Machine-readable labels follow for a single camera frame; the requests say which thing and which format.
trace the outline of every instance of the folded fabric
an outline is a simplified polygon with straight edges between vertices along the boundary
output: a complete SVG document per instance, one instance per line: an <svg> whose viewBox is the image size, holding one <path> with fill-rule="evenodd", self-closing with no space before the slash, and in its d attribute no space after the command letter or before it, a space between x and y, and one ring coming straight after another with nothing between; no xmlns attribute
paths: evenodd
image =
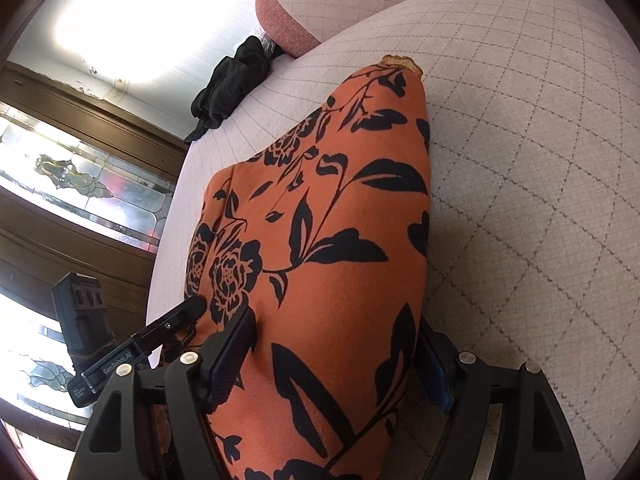
<svg viewBox="0 0 640 480"><path fill-rule="evenodd" d="M213 71L207 87L198 93L191 104L191 115L199 121L184 142L193 142L209 129L219 128L244 96L264 81L269 66L269 58L264 53L260 39L255 36L249 36L238 47L235 56L225 56Z"/></svg>
<svg viewBox="0 0 640 480"><path fill-rule="evenodd" d="M427 272L421 70L385 57L271 146L211 179L187 266L209 305L164 347L197 351L237 309L258 337L209 415L238 480L376 480L398 421Z"/></svg>

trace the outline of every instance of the metal screw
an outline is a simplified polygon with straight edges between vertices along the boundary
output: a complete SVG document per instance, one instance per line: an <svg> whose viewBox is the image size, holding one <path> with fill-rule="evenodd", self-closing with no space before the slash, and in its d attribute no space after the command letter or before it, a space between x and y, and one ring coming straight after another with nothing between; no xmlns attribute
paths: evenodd
<svg viewBox="0 0 640 480"><path fill-rule="evenodd" d="M460 359L460 362L465 365L472 365L476 362L476 356L471 352L460 352L458 359Z"/></svg>
<svg viewBox="0 0 640 480"><path fill-rule="evenodd" d="M180 362L183 365L194 364L198 360L198 354L196 352L185 352L180 356Z"/></svg>
<svg viewBox="0 0 640 480"><path fill-rule="evenodd" d="M540 370L542 370L542 368L540 368L540 365L535 361L527 361L524 367L527 369L527 372L531 374L537 374Z"/></svg>
<svg viewBox="0 0 640 480"><path fill-rule="evenodd" d="M133 366L131 366L129 363L124 363L116 368L116 375L124 377L125 375L129 375L132 370Z"/></svg>

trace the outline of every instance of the bed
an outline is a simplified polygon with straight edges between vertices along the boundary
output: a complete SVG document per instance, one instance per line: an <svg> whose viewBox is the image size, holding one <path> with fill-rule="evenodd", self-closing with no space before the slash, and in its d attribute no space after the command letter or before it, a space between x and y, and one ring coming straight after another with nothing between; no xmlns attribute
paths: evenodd
<svg viewBox="0 0 640 480"><path fill-rule="evenodd" d="M383 54L424 70L433 202L424 315L485 361L542 364L589 480L640 439L640 54L603 0L407 0L278 58L193 143L148 320L182 300L209 179L271 144ZM486 478L499 413L476 478ZM382 478L421 478L444 426L410 386Z"/></svg>

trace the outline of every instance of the white quilted mattress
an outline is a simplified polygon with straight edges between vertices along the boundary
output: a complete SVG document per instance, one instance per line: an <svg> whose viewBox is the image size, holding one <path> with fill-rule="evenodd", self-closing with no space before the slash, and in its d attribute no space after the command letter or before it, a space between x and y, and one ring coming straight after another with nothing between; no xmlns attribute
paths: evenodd
<svg viewBox="0 0 640 480"><path fill-rule="evenodd" d="M603 0L408 0L273 73L192 144L148 320L182 299L204 188L383 54L422 67L433 201L425 316L494 365L542 364L588 480L640 438L640 54ZM383 479L421 478L442 430L416 388ZM486 478L497 419L476 478Z"/></svg>

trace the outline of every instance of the window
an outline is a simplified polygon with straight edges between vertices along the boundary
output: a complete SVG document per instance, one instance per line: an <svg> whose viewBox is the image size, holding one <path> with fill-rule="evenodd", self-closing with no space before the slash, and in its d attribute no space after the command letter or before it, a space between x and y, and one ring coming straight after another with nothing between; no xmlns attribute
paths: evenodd
<svg viewBox="0 0 640 480"><path fill-rule="evenodd" d="M74 370L60 324L1 292L0 319L0 397L31 415L84 430L91 407L76 408L66 392ZM40 480L66 479L73 452L4 425Z"/></svg>
<svg viewBox="0 0 640 480"><path fill-rule="evenodd" d="M158 251L169 181L0 102L0 186L62 218Z"/></svg>

